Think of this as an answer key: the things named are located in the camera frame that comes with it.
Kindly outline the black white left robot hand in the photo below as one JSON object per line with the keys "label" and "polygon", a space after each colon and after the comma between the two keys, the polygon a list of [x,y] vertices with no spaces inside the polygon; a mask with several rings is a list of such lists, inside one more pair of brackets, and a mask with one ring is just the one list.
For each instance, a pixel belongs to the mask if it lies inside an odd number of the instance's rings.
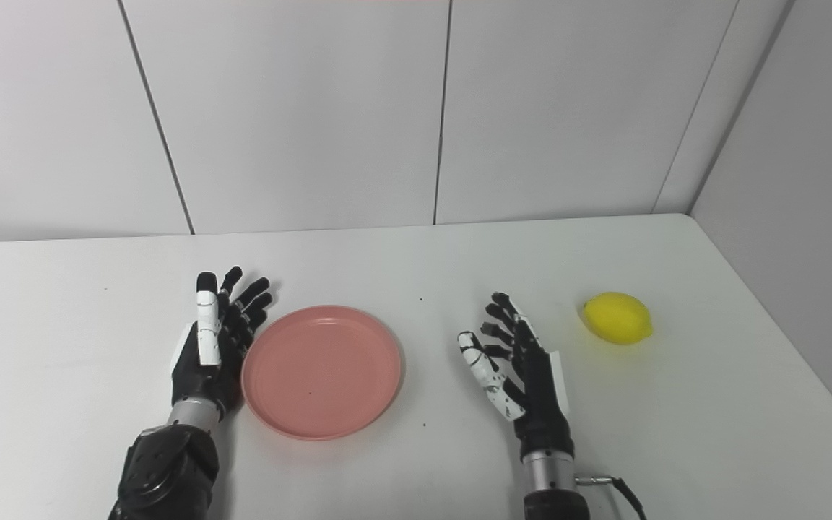
{"label": "black white left robot hand", "polygon": [[243,364],[274,300],[267,277],[238,292],[242,276],[239,266],[222,281],[211,271],[197,276],[196,317],[171,371],[172,405],[199,401],[222,420],[240,404]]}

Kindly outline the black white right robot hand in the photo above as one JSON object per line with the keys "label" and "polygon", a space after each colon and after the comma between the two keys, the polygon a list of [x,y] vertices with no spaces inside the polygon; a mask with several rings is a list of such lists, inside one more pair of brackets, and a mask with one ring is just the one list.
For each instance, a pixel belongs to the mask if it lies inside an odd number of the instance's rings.
{"label": "black white right robot hand", "polygon": [[472,330],[465,330],[458,335],[459,351],[489,402],[513,424],[519,455],[544,451],[573,458],[575,444],[559,405],[550,353],[508,294],[494,292],[485,312],[489,321],[482,323],[480,332],[496,343],[482,343]]}

